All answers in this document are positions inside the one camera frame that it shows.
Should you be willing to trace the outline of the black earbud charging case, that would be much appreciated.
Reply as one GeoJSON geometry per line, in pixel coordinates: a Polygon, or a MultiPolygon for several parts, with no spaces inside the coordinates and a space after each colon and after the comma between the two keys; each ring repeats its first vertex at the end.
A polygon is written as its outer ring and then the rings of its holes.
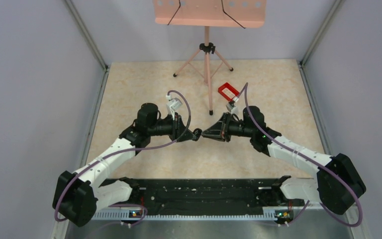
{"type": "Polygon", "coordinates": [[[193,132],[193,141],[198,141],[202,134],[202,129],[196,128],[193,132]]]}

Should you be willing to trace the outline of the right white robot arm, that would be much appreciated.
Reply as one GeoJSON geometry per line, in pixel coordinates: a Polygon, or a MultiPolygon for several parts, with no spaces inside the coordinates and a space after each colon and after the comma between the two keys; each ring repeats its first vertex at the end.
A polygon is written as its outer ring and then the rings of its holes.
{"type": "Polygon", "coordinates": [[[298,145],[268,127],[257,106],[243,110],[243,118],[224,113],[202,137],[229,142],[232,136],[248,137],[252,147],[269,157],[283,160],[309,174],[310,178],[289,177],[272,191],[272,200],[285,205],[291,199],[318,202],[342,215],[366,192],[366,186],[351,159],[339,153],[331,156],[298,145]]]}

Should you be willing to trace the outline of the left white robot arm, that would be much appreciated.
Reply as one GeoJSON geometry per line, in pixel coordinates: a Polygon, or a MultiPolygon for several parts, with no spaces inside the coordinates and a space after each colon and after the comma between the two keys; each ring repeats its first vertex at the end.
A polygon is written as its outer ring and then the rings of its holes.
{"type": "Polygon", "coordinates": [[[94,214],[118,202],[133,206],[139,201],[137,186],[125,179],[103,185],[119,166],[149,147],[153,136],[167,135],[172,145],[176,142],[198,141],[202,130],[189,130],[182,117],[173,111],[160,117],[158,106],[144,103],[133,124],[126,128],[114,143],[92,162],[76,170],[64,171],[57,180],[52,207],[58,222],[70,221],[78,227],[86,225],[94,214]]]}

